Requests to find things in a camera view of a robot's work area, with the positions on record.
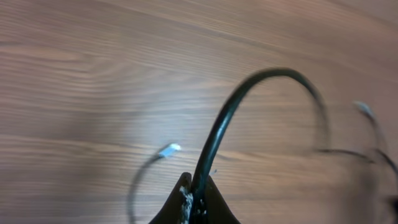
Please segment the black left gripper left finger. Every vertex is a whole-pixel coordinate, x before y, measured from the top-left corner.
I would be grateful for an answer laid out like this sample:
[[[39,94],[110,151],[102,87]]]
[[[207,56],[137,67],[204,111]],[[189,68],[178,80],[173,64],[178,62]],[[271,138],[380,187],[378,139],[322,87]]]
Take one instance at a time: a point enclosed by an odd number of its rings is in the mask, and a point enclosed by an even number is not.
[[[180,188],[189,189],[192,183],[192,175],[188,172],[181,174],[177,183],[173,187],[169,197],[157,215],[149,222],[149,224],[178,224],[183,219],[183,204],[185,196]]]

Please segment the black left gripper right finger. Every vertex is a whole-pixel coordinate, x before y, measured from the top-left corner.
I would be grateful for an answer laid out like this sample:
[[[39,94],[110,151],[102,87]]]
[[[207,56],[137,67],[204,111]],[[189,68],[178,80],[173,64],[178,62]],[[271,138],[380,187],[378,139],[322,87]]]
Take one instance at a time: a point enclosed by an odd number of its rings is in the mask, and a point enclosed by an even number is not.
[[[210,176],[206,183],[204,210],[198,217],[198,222],[204,224],[240,224]]]

